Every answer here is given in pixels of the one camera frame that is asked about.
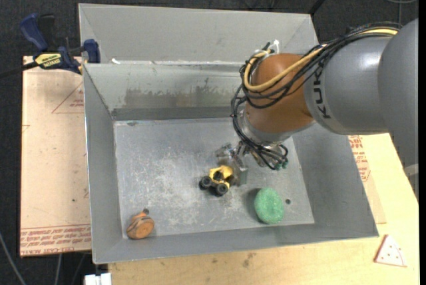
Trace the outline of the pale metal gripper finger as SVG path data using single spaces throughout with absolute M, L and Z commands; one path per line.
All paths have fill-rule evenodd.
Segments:
M 214 153 L 218 164 L 232 164 L 235 151 L 236 148 L 230 143 L 226 143 L 218 148 Z
M 238 156 L 234 157 L 233 167 L 236 185 L 246 184 L 248 167 L 244 161 Z

